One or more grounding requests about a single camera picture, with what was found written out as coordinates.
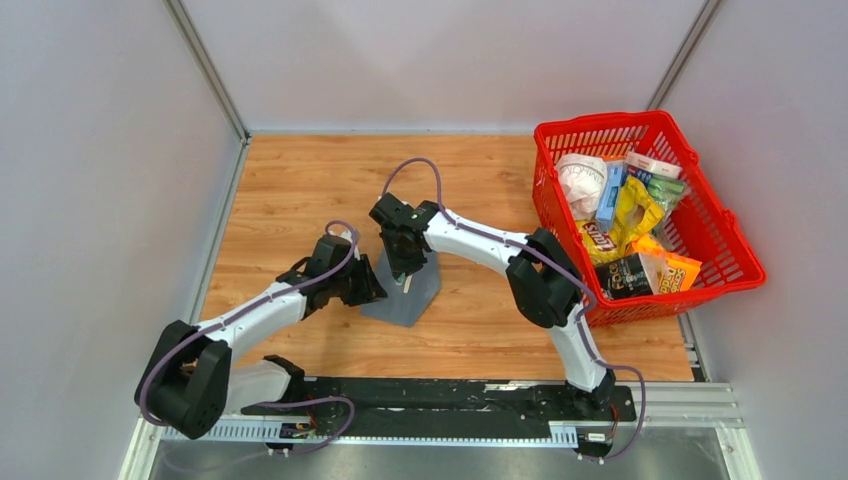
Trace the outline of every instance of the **red basket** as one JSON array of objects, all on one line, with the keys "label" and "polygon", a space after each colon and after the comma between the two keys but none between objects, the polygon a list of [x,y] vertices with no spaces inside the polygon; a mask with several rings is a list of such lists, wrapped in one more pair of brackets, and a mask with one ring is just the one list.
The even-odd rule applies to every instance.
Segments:
[{"label": "red basket", "polygon": [[[666,112],[602,113],[536,127],[533,203],[542,225],[551,230],[598,297],[589,313],[592,326],[677,315],[725,293],[759,287],[766,274],[736,224],[722,207],[698,167],[689,146]],[[577,225],[560,188],[556,161],[566,153],[623,156],[635,151],[683,167],[680,179],[689,193],[664,228],[668,247],[703,262],[692,289],[644,297],[609,300],[602,293]]]}]

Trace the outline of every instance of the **metal floor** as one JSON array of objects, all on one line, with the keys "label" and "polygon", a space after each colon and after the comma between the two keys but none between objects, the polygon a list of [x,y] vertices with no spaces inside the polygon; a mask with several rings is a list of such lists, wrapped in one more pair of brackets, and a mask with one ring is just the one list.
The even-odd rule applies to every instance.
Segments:
[{"label": "metal floor", "polygon": [[[623,440],[630,434],[620,429]],[[262,452],[243,442],[162,442],[151,479],[679,479],[730,478],[712,428],[646,429],[628,455],[605,465],[578,461],[570,450],[504,447],[331,445],[302,457],[261,457],[203,474],[181,473],[170,463],[202,469]]]}]

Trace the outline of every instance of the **lay's chip bag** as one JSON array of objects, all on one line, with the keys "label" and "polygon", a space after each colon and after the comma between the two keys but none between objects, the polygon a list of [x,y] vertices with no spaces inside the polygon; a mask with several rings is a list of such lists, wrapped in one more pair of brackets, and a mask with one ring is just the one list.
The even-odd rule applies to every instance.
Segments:
[{"label": "lay's chip bag", "polygon": [[609,234],[601,231],[594,220],[577,222],[592,265],[624,257],[628,244],[657,226],[664,213],[642,182],[635,177],[627,177],[618,194]]}]

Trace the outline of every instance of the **gray plastic stand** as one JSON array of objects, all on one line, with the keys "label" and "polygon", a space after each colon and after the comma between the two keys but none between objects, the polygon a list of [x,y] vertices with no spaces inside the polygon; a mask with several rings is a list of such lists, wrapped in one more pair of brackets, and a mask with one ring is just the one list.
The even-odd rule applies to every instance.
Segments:
[{"label": "gray plastic stand", "polygon": [[392,278],[386,251],[380,253],[374,274],[377,281],[388,293],[388,298],[360,307],[359,313],[401,327],[411,327],[430,305],[433,297],[442,288],[439,275],[439,257],[435,252],[425,253],[427,263],[424,268],[402,279],[400,283]]}]

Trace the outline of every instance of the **blue box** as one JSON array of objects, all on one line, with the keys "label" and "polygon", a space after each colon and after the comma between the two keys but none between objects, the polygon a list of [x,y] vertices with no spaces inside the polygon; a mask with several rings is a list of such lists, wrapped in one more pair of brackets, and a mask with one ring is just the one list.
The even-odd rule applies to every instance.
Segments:
[{"label": "blue box", "polygon": [[607,184],[604,185],[601,200],[598,202],[598,211],[595,213],[595,223],[604,233],[609,233],[612,228],[612,220],[615,218],[615,205],[618,203],[618,193],[627,177],[625,173],[624,165],[621,162],[607,164]]}]

